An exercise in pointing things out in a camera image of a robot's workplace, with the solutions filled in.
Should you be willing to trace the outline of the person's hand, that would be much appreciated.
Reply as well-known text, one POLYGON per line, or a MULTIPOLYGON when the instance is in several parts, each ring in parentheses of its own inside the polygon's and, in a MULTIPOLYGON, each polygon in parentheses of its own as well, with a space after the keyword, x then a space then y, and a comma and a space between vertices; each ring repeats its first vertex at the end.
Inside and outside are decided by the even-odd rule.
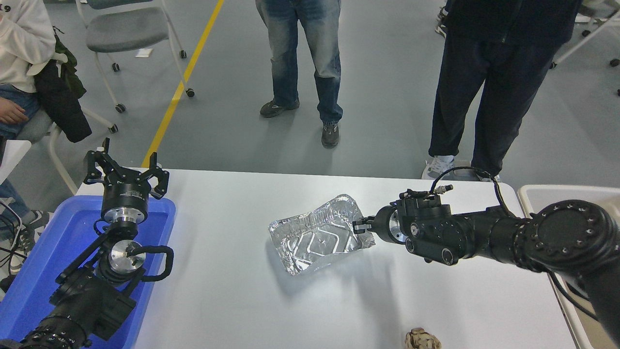
POLYGON ((0 122, 7 125, 18 125, 29 121, 25 109, 4 97, 0 98, 0 122))

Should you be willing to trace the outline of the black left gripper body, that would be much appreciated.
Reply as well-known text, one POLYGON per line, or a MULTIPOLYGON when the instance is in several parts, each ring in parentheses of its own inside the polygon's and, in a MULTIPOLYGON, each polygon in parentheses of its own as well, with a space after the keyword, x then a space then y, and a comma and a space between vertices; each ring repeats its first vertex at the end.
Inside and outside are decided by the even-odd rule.
POLYGON ((138 181, 142 173, 123 168, 109 169, 105 172, 103 211, 113 208, 136 208, 139 211, 148 209, 148 195, 151 186, 146 181, 138 181))

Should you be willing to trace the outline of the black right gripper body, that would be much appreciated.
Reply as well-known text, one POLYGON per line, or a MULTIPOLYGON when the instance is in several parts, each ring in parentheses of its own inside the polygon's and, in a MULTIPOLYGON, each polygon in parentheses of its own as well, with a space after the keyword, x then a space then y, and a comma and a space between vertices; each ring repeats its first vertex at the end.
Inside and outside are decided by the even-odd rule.
POLYGON ((390 219, 394 212, 396 211, 395 207, 385 206, 382 207, 377 214, 374 216, 372 222, 372 231, 383 241, 389 243, 395 243, 396 239, 392 235, 390 231, 390 219))

